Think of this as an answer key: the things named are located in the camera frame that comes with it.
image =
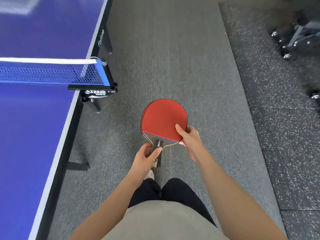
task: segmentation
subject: black pants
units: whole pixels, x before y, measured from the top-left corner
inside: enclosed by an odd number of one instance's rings
[[[193,192],[189,185],[176,177],[170,179],[162,189],[152,178],[147,178],[134,192],[128,208],[148,200],[165,200],[179,202],[194,209],[196,212],[198,212],[200,215],[202,215],[209,222],[216,226],[207,208],[200,200],[200,198],[196,195],[196,193]]]

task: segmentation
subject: forearm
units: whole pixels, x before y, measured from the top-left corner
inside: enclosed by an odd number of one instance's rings
[[[197,163],[222,231],[230,240],[287,239],[261,206],[206,149],[197,152]]]
[[[138,184],[133,177],[126,176],[98,210],[74,231],[69,240],[101,240],[122,220]]]

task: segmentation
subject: blue table surface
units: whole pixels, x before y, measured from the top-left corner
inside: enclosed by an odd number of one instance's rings
[[[85,59],[103,2],[0,6],[0,57]],[[1,239],[28,239],[73,95],[65,87],[0,84]]]

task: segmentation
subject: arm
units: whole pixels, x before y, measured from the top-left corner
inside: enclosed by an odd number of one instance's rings
[[[150,147],[152,144],[144,144],[140,148],[128,175],[98,210],[78,226],[69,240],[101,240],[122,220],[134,191],[141,185],[162,150],[159,147],[150,155]]]
[[[198,132],[178,125],[192,159],[197,162],[223,233],[230,240],[287,240],[285,234],[204,148]]]

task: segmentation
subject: person's right hand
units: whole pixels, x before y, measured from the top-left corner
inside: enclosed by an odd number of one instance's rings
[[[176,130],[183,138],[179,143],[186,147],[191,159],[197,161],[197,152],[204,148],[198,131],[193,126],[187,126],[184,131],[178,124],[176,124]]]

